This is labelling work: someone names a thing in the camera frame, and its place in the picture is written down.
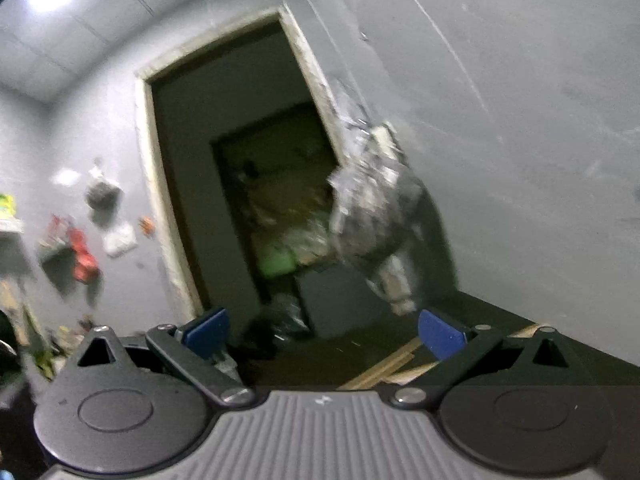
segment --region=triangular cutout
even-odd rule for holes
[[[558,346],[549,339],[545,339],[540,344],[540,348],[538,348],[533,362],[537,365],[555,366],[557,368],[569,367]]]
[[[106,339],[97,337],[78,361],[78,366],[107,365],[116,362]]]

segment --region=white logo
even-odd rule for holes
[[[314,399],[314,402],[316,404],[320,404],[321,406],[324,406],[326,403],[333,402],[333,401],[334,400],[331,397],[327,397],[326,395],[323,395],[319,399]]]

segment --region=blue object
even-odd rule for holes
[[[439,361],[451,357],[466,345],[464,332],[428,310],[423,310],[418,318],[418,337]]]
[[[229,314],[219,308],[180,327],[176,336],[194,354],[209,359],[224,347],[230,326]]]

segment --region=yellow and green package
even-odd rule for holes
[[[0,194],[0,218],[15,218],[15,201],[11,195]]]

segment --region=wall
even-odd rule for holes
[[[306,0],[195,0],[112,52],[56,103],[51,115],[53,168],[71,168],[86,175],[93,158],[101,156],[108,176],[119,181],[124,195],[114,218],[101,219],[101,225],[96,225],[81,198],[82,183],[59,189],[55,210],[72,214],[86,229],[104,279],[100,289],[89,296],[79,284],[57,295],[53,310],[72,312],[76,317],[92,311],[96,320],[119,333],[184,319],[165,277],[157,240],[143,238],[138,231],[140,246],[116,260],[100,248],[105,228],[120,220],[135,224],[140,215],[151,213],[136,137],[135,73],[209,28],[283,2],[295,15],[325,73],[344,76],[330,38]],[[75,319],[71,314],[68,317],[68,322]]]
[[[228,308],[235,333],[258,314],[260,301],[242,256],[210,143],[310,100],[281,29],[160,83],[154,91],[164,156],[172,167],[209,299]]]
[[[16,201],[24,234],[0,237],[0,279],[16,301],[26,299],[41,320],[55,288],[36,262],[34,250],[46,232],[52,202],[47,110],[39,102],[0,87],[0,192]]]
[[[638,0],[310,0],[465,292],[640,364]]]

